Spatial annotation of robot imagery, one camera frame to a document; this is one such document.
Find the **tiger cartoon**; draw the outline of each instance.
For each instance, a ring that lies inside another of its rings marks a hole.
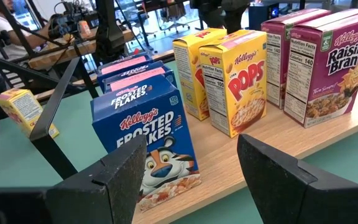
[[[147,153],[143,182],[139,192],[140,199],[163,184],[198,173],[198,171],[193,172],[194,158],[174,153],[170,149],[174,144],[175,139],[167,136],[163,146]]]

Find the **cereal bowl image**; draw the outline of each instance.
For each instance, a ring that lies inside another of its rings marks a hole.
[[[233,128],[239,133],[259,120],[266,107],[266,101],[262,98],[254,99],[248,102],[231,119]]]
[[[306,106],[306,122],[325,120],[342,115],[352,101],[343,93],[332,93],[310,101]]]

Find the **purple cereal box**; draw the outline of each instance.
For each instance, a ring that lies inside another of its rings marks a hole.
[[[284,112],[305,128],[352,111],[358,91],[358,9],[291,30]]]
[[[291,29],[329,13],[324,9],[304,9],[262,23],[267,33],[267,100],[280,109],[284,107]]]

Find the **blue cereal box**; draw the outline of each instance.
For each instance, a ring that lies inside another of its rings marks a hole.
[[[108,152],[146,136],[142,211],[201,183],[179,90],[164,76],[122,83],[120,90],[94,99],[91,109],[93,128]]]
[[[125,78],[133,77],[134,75],[142,75],[144,77],[164,75],[165,78],[173,84],[173,86],[178,87],[175,81],[175,75],[173,71],[167,66],[165,66],[162,61],[158,61],[104,79],[104,93],[108,93],[114,90],[114,85],[112,85],[112,83],[119,82],[120,80],[123,80]]]
[[[113,75],[117,75],[152,62],[153,59],[150,55],[147,52],[143,52],[102,65],[98,68],[98,82],[100,88],[104,92],[103,80],[105,78],[112,77]]]

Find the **corn pops box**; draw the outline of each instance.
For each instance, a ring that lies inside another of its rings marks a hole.
[[[198,48],[226,35],[224,29],[206,29],[173,41],[186,110],[200,121],[209,117]]]
[[[139,134],[146,137],[142,211],[201,183],[180,92],[163,75],[122,83],[91,108],[93,128],[108,152]]]
[[[147,65],[148,63],[152,63],[153,59],[147,52],[143,52],[140,54],[131,55],[129,57],[116,60],[105,65],[102,65],[98,68],[97,79],[99,82],[99,86],[104,92],[104,83],[103,80],[105,78],[112,77],[114,75],[120,74],[122,72],[126,72],[128,70]]]
[[[200,47],[212,125],[230,137],[266,115],[266,33],[239,30]]]
[[[267,33],[267,100],[280,109],[284,107],[292,27],[329,13],[324,9],[304,9],[262,23],[262,31]]]
[[[358,9],[295,26],[284,112],[310,127],[352,110],[358,92]]]
[[[164,65],[164,63],[162,63],[162,61],[158,61],[158,62],[154,62],[154,63],[150,63],[147,65],[143,65],[137,68],[134,68],[132,70],[123,72],[121,74],[115,75],[113,77],[104,79],[104,93],[108,93],[113,91],[114,86],[118,86],[118,88],[120,88],[120,82],[126,82],[126,81],[121,81],[123,79],[126,78],[130,78],[135,80],[135,82],[137,81],[137,78],[134,76],[143,76],[144,79],[146,78],[150,78],[152,76],[155,75],[163,75],[170,83],[172,83],[172,85],[174,87],[177,87],[177,83],[175,80],[175,74],[173,73],[173,71],[168,68],[167,66]]]
[[[30,90],[12,88],[0,94],[0,106],[5,113],[20,126],[22,132],[30,134],[43,109]],[[54,138],[59,131],[54,124],[50,125],[49,135]]]

